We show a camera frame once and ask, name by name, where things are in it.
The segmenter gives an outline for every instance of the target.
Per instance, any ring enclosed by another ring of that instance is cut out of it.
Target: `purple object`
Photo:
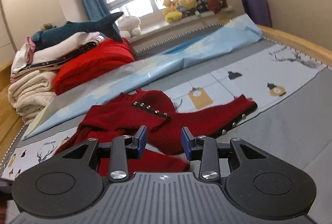
[[[243,9],[254,23],[272,27],[270,11],[266,0],[241,0]]]

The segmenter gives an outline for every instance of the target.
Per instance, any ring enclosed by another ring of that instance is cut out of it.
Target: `ribbed gray plate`
[[[305,216],[283,221],[257,219],[235,208],[217,184],[193,173],[136,173],[112,184],[86,211],[62,219],[39,219],[22,213],[13,224],[312,224]]]

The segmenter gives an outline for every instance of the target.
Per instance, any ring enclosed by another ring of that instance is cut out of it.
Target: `beige folded blanket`
[[[42,111],[54,98],[54,92],[25,93],[16,103],[16,112],[22,116],[25,123],[32,122],[32,118]]]
[[[52,80],[56,76],[56,71],[36,70],[18,81],[14,82],[8,88],[8,100],[13,108],[17,107],[18,99],[27,97],[38,92],[47,92],[53,88]]]

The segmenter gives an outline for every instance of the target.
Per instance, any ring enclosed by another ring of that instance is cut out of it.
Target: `light blue folded sheet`
[[[262,31],[245,14],[195,43],[188,45],[188,42],[185,42],[162,54],[112,70],[66,92],[64,96],[67,96],[68,100],[70,95],[81,95],[74,103],[56,111],[23,139],[31,138],[57,124],[82,115],[93,105],[103,105],[121,92],[128,93],[181,69],[249,46],[262,37]],[[88,93],[85,89],[85,93],[82,94],[82,88],[88,88]]]

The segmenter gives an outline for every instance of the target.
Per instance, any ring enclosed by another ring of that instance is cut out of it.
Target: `shark plush toy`
[[[107,15],[99,21],[70,22],[64,26],[36,32],[31,40],[36,44],[36,51],[52,47],[78,32],[100,32],[105,36],[121,42],[122,39],[114,28],[114,22],[123,15],[123,12],[117,12]]]

